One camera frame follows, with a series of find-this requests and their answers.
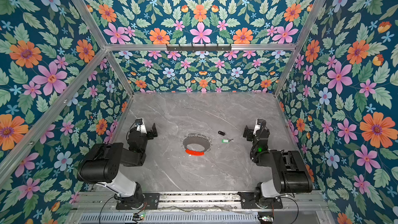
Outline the green tag key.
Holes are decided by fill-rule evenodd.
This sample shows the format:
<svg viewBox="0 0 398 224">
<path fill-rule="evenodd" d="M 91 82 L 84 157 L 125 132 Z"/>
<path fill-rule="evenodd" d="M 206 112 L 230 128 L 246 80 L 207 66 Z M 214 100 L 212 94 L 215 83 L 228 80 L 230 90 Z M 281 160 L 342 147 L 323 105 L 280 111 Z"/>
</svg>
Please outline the green tag key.
<svg viewBox="0 0 398 224">
<path fill-rule="evenodd" d="M 223 139 L 223 143 L 231 143 L 234 139 Z"/>
</svg>

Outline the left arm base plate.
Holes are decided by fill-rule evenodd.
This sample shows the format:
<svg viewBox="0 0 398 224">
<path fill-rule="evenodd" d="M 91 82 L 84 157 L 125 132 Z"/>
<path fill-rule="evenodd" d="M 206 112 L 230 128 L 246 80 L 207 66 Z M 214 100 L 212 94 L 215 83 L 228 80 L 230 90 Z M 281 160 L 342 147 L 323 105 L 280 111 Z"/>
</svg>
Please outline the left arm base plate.
<svg viewBox="0 0 398 224">
<path fill-rule="evenodd" d="M 143 193 L 131 197 L 117 197 L 117 210 L 154 210 L 160 203 L 159 193 Z"/>
</svg>

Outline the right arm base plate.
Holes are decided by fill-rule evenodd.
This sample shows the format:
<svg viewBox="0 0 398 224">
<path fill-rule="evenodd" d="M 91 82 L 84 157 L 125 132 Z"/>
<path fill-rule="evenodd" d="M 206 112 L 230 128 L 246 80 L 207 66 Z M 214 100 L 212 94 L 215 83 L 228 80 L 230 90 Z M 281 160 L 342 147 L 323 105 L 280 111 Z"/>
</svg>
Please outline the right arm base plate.
<svg viewBox="0 0 398 224">
<path fill-rule="evenodd" d="M 282 209 L 280 198 L 264 198 L 255 192 L 238 192 L 242 209 Z"/>
</svg>

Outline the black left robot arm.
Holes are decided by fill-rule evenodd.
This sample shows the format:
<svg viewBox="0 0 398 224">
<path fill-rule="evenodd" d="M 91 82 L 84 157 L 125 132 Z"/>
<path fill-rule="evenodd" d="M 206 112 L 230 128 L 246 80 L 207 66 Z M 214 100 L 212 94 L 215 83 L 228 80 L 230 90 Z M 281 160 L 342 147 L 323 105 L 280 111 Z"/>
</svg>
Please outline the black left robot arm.
<svg viewBox="0 0 398 224">
<path fill-rule="evenodd" d="M 156 137 L 155 124 L 148 130 L 143 119 L 135 120 L 126 135 L 128 149 L 123 147 L 123 143 L 94 145 L 78 166 L 78 180 L 107 188 L 115 193 L 116 200 L 140 207 L 145 199 L 141 185 L 128 179 L 120 171 L 120 166 L 143 166 L 148 141 Z"/>
</svg>

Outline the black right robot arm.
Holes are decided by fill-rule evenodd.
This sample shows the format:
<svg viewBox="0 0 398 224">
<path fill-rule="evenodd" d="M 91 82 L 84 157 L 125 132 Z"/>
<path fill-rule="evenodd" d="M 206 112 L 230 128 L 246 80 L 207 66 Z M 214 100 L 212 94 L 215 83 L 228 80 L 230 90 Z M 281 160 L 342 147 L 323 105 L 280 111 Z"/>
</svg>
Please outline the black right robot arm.
<svg viewBox="0 0 398 224">
<path fill-rule="evenodd" d="M 269 149 L 270 130 L 265 123 L 256 124 L 254 129 L 247 126 L 243 137 L 252 143 L 249 156 L 258 167 L 271 169 L 272 178 L 257 184 L 254 191 L 255 203 L 260 208 L 277 200 L 281 195 L 311 193 L 313 182 L 308 169 L 297 150 Z"/>
</svg>

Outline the metal keyring holder red handle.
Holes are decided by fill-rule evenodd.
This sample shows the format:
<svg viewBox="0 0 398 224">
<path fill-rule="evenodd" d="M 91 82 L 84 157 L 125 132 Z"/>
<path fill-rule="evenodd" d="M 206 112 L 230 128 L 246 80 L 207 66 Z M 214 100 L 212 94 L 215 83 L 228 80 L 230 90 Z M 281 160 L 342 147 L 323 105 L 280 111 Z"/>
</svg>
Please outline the metal keyring holder red handle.
<svg viewBox="0 0 398 224">
<path fill-rule="evenodd" d="M 190 156 L 204 156 L 211 148 L 211 139 L 202 134 L 190 133 L 182 140 L 184 151 Z"/>
</svg>

